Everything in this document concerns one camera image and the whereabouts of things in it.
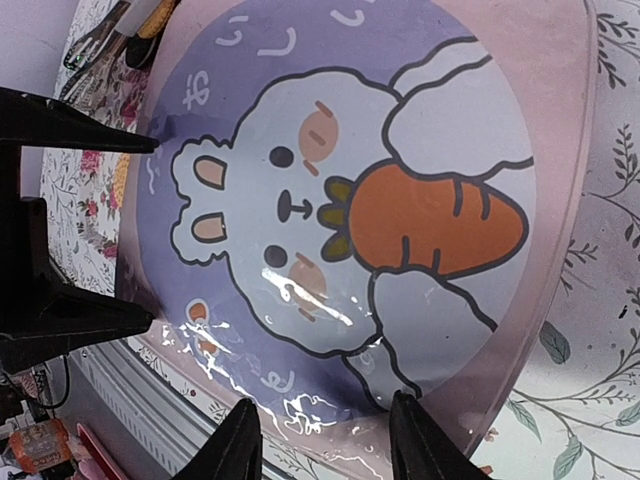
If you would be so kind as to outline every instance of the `inner ear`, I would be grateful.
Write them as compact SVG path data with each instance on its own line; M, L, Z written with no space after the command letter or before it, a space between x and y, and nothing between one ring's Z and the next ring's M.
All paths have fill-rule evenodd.
M224 214L212 213L198 217L191 226L193 237L201 243L219 243L227 239Z
M227 164L219 158L202 155L194 162L193 170L200 183L216 190L224 190Z

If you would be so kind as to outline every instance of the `leaf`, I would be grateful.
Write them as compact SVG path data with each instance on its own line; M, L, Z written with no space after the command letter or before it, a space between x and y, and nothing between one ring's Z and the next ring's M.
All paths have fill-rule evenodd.
M624 239L628 242L631 240L631 235L633 235L633 223L624 231Z
M507 400L507 408L513 412L513 414L516 416L516 420L518 420L522 425L531 430L533 434L538 437L538 441L542 443L538 424L536 423L536 419L533 418L533 415L531 415L531 412L529 412L529 410L527 410L524 405L522 405L521 403L516 403L513 400Z
M574 465L580 460L583 452L584 447L578 437L571 436L567 449L558 455L556 463L553 465L553 480L560 480L569 475Z
M621 411L618 414L616 426L628 427L636 423L638 420L640 420L640 402L637 402L635 405L632 405L629 408L625 408L623 411Z
M547 351L551 360L558 365L562 365L571 357L571 346L566 337L549 322L544 322L540 330L540 343Z

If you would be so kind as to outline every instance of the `white wall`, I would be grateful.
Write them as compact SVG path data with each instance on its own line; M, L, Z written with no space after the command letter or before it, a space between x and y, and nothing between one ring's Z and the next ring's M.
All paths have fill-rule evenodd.
M52 96L78 0L0 0L0 86ZM24 148L22 193L37 196L42 150Z

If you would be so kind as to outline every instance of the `bunny face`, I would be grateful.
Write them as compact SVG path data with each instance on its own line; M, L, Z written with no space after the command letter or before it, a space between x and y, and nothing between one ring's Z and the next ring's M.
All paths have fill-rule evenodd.
M181 258L226 257L256 318L317 355L357 350L379 334L370 273L323 260L331 230L317 218L327 180L356 178L385 158L382 125L392 93L350 72L319 71L268 87L232 145L187 142L173 175L191 201L174 226Z

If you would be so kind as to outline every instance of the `yellow object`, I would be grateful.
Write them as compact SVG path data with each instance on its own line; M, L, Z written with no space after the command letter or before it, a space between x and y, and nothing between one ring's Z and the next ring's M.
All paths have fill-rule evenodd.
M122 206L124 200L124 190L127 186L127 174L129 173L129 164L131 163L131 155L123 153L118 159L116 171L113 174L113 193L116 197L118 206Z
M176 0L163 0L138 30L140 38L153 38L158 35L169 21L176 6Z

